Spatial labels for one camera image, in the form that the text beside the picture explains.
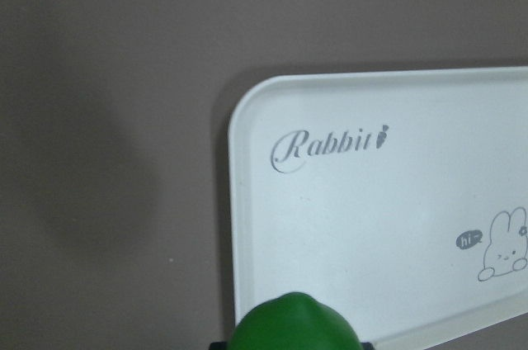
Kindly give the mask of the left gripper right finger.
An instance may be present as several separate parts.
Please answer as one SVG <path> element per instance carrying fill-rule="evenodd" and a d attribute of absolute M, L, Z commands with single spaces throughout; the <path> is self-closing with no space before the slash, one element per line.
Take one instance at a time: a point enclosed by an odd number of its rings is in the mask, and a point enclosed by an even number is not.
<path fill-rule="evenodd" d="M 374 345 L 372 343 L 369 343 L 369 342 L 362 342 L 361 346 L 362 346 L 363 350 L 375 350 Z"/>

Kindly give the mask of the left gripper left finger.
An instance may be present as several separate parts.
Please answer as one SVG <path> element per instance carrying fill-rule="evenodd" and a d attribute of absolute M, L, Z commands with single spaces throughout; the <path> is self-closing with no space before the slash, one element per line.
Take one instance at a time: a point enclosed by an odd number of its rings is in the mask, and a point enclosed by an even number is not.
<path fill-rule="evenodd" d="M 209 345 L 209 350 L 228 350 L 229 349 L 229 343 L 228 342 L 212 342 Z"/>

